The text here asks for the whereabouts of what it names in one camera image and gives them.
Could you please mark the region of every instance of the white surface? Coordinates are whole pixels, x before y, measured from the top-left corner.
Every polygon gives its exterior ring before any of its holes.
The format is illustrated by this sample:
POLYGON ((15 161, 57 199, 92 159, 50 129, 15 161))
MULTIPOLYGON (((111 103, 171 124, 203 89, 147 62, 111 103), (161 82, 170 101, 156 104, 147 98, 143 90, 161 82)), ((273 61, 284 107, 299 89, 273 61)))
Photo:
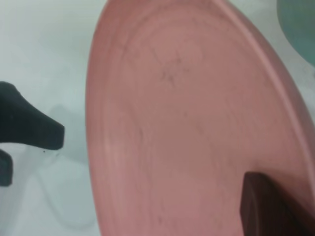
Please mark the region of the white surface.
MULTIPOLYGON (((85 144, 85 75, 106 0, 0 0, 0 80, 66 127, 59 152, 0 145, 14 184, 0 189, 1 236, 98 236, 85 144)), ((276 0, 232 0, 280 55, 315 118, 315 69, 284 37, 276 0)))

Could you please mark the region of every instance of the plate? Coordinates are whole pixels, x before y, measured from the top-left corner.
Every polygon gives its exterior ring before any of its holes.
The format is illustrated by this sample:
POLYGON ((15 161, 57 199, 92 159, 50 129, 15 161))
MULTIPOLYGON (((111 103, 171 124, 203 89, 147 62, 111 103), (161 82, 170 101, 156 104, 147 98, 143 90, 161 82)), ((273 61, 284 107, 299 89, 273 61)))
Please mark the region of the plate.
POLYGON ((284 65, 223 0, 111 0, 86 124, 104 236, 243 235, 244 173, 315 215, 315 130, 284 65))

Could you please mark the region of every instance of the pink plate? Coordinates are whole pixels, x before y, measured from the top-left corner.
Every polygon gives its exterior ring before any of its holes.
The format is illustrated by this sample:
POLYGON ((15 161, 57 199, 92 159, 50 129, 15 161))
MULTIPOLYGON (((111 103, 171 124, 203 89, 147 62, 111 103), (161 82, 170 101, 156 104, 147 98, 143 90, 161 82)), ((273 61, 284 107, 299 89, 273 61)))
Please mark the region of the pink plate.
POLYGON ((315 215, 315 130, 287 70, 223 0, 111 0, 87 139, 103 236, 242 236, 247 171, 315 215))

